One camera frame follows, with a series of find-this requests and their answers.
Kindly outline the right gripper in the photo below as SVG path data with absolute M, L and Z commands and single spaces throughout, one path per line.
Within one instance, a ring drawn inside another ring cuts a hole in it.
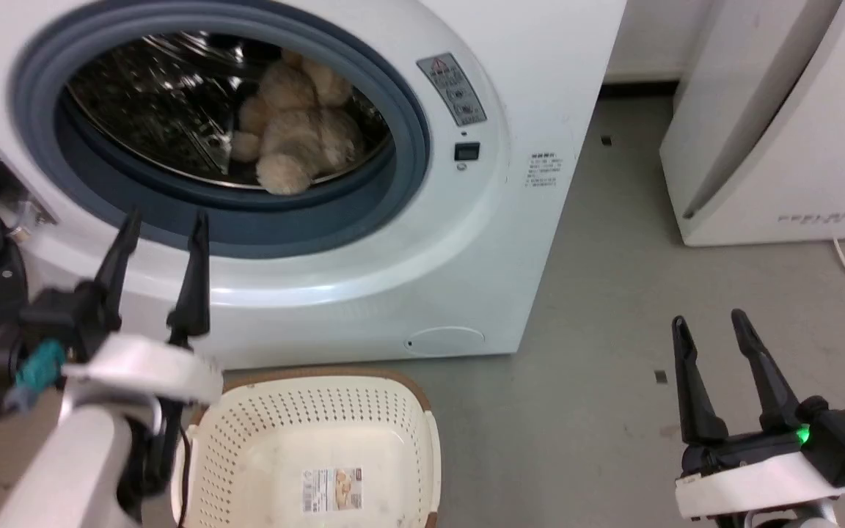
M 818 395 L 799 401 L 747 313 L 731 311 L 742 356 L 758 398 L 761 430 L 790 433 L 788 452 L 711 474 L 678 478 L 681 517 L 697 521 L 837 521 L 835 503 L 845 496 L 845 408 L 831 408 Z M 672 320 L 678 417 L 689 445 L 721 444 L 728 438 L 714 411 L 697 365 L 698 350 L 687 321 Z

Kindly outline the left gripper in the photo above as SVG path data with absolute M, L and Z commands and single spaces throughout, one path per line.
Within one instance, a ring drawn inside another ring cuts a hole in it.
M 212 403 L 220 397 L 222 372 L 192 352 L 190 340 L 211 327 L 208 214 L 198 211 L 177 303 L 168 314 L 167 340 L 122 333 L 120 302 L 128 261 L 140 240 L 142 215 L 125 217 L 93 285 L 47 288 L 0 327 L 0 389 L 9 391 L 19 368 L 46 339 L 64 345 L 59 381 L 94 382 L 111 393 L 149 395 L 181 403 Z

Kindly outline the beige plush toy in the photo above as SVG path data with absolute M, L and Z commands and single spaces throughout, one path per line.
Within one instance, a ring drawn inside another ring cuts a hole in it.
M 317 177 L 365 156 L 361 128 L 345 111 L 353 94 L 352 83 L 330 66 L 282 49 L 239 107 L 231 159 L 254 164 L 271 194 L 304 193 Z

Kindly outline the cream perforated laundry basket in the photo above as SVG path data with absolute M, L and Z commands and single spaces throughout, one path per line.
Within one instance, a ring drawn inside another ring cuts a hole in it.
M 303 513 L 301 474 L 363 471 L 363 508 Z M 178 528 L 437 528 L 442 446 L 425 392 L 383 369 L 276 370 L 225 384 L 186 428 Z

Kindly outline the white front-load washing machine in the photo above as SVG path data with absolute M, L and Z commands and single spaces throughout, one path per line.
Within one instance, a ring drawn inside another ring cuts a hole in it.
M 0 0 L 0 156 L 56 219 L 17 245 L 28 297 L 96 273 L 118 227 L 50 183 L 12 123 L 10 78 L 38 31 L 104 0 Z M 472 328 L 479 354 L 520 348 L 589 129 L 625 0 L 271 0 L 331 21 L 394 67 L 416 95 L 431 150 L 420 189 L 385 227 L 316 254 L 242 260 L 211 253 L 211 327 L 192 345 L 227 369 L 416 359 L 403 341 L 423 329 Z M 230 157 L 238 110 L 266 67 L 290 49 L 352 83 L 345 111 L 366 151 L 307 191 L 274 195 L 255 165 Z M 451 53 L 486 112 L 456 126 L 418 68 Z M 378 160 L 392 131 L 354 81 L 311 51 L 210 29 L 152 30 L 80 67 L 64 87 L 84 126 L 167 175 L 282 199 L 339 183 Z M 480 159 L 453 160 L 457 142 Z M 122 331 L 168 337 L 189 260 L 140 233 L 120 311 Z

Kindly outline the white floor appliance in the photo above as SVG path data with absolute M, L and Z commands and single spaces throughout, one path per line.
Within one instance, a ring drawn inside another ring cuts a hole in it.
M 659 154 L 688 246 L 845 238 L 845 0 L 715 0 Z

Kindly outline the paper label with barcode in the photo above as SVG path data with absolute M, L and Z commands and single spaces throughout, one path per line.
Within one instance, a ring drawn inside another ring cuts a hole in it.
M 301 474 L 303 513 L 331 513 L 363 508 L 363 471 L 359 467 L 328 467 Z

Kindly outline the round white filter cover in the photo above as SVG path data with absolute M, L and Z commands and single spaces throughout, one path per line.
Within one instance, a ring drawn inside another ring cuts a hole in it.
M 423 358 L 456 357 L 479 354 L 484 334 L 472 328 L 440 326 L 416 331 L 403 341 L 413 356 Z

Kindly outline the grey rubber door gasket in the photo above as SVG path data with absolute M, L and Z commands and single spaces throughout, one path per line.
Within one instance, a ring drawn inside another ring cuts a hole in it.
M 328 59 L 378 107 L 392 143 L 339 183 L 282 199 L 167 175 L 87 129 L 67 103 L 65 84 L 101 51 L 152 30 L 200 28 L 273 37 Z M 118 227 L 138 210 L 145 240 L 184 249 L 202 208 L 211 253 L 242 260 L 331 251 L 381 230 L 420 189 L 431 150 L 422 106 L 378 51 L 331 21 L 271 0 L 104 0 L 75 7 L 28 43 L 11 74 L 9 104 L 38 168 L 97 220 Z

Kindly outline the grey warning sticker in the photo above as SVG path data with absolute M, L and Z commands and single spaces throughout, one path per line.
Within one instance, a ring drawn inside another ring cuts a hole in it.
M 472 83 L 451 53 L 423 57 L 416 62 L 418 68 L 442 97 L 456 126 L 486 122 L 487 116 Z

